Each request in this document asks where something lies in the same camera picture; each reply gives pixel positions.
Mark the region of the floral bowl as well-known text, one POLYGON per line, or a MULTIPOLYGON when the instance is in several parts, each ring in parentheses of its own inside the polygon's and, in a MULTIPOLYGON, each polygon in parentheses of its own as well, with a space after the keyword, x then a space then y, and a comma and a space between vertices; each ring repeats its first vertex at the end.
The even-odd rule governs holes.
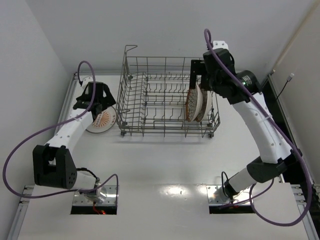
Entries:
POLYGON ((203 95, 200 87, 196 84, 195 88, 190 88, 185 102, 185 118, 188 122, 196 119, 202 108, 203 95))
POLYGON ((201 93, 202 93, 202 105, 201 105, 201 110, 199 111, 197 117, 195 118, 197 122, 202 122, 212 108, 212 92, 201 89, 201 93))

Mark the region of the orange sunburst white plate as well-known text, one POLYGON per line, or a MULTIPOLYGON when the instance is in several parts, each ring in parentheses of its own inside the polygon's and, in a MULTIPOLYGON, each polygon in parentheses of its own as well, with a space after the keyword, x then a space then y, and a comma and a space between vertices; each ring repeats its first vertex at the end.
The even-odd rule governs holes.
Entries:
POLYGON ((86 128, 86 131, 92 134, 104 133, 116 123, 116 120, 116 109, 110 106, 96 117, 93 123, 86 128))

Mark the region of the floral bowl front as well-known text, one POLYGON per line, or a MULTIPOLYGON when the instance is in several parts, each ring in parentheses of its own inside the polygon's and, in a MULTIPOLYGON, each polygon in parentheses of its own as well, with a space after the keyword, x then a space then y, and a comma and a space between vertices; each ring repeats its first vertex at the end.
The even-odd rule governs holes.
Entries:
POLYGON ((200 87, 196 84, 195 88, 190 88, 185 102, 185 118, 188 122, 196 119, 202 108, 203 95, 200 87))

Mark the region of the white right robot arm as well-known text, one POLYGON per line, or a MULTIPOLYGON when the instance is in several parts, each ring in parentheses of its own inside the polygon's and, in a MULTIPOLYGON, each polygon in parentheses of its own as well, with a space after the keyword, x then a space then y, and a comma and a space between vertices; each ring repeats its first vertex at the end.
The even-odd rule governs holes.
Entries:
POLYGON ((263 115, 217 63, 210 51, 205 52, 201 60, 191 60, 189 90, 185 102, 186 120, 201 122, 209 112, 212 93, 216 93, 227 99, 242 117, 259 150, 259 156, 255 160, 222 183, 219 195, 231 200, 245 188, 267 182, 285 172, 288 162, 294 159, 294 154, 290 145, 270 122, 273 117, 254 73, 249 70, 235 72, 235 60, 225 41, 214 41, 211 45, 228 70, 235 74, 267 113, 263 115))

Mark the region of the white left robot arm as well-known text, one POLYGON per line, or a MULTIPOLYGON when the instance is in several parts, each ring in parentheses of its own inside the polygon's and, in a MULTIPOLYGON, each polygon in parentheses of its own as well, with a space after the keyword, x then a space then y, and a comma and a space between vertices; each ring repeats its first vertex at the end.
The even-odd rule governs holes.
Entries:
POLYGON ((46 144, 33 149, 36 185, 96 194, 98 177, 77 168, 72 152, 85 131, 103 133, 115 123, 115 103, 105 83, 87 83, 69 113, 69 122, 63 124, 46 144))

